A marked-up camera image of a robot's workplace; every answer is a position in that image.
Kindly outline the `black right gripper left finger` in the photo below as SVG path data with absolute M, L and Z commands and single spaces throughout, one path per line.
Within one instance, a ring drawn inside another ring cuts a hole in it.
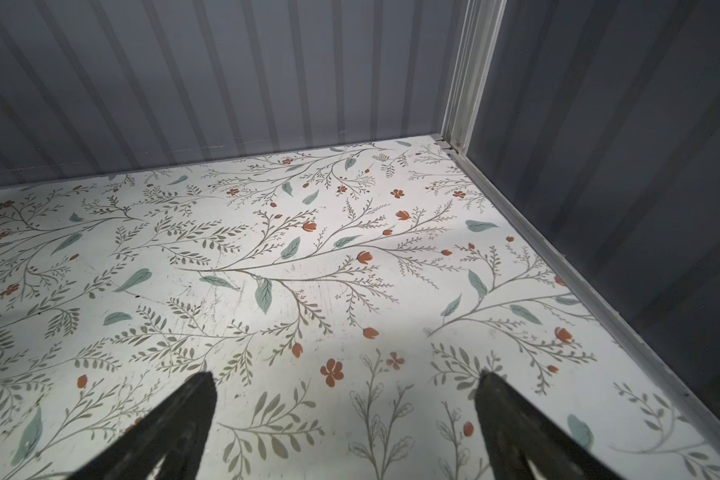
M 210 372 L 191 375 L 72 479 L 195 479 L 217 404 Z

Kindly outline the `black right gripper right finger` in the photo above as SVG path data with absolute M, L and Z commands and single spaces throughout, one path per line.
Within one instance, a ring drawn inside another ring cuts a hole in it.
M 474 405 L 496 479 L 620 478 L 496 373 L 480 372 Z

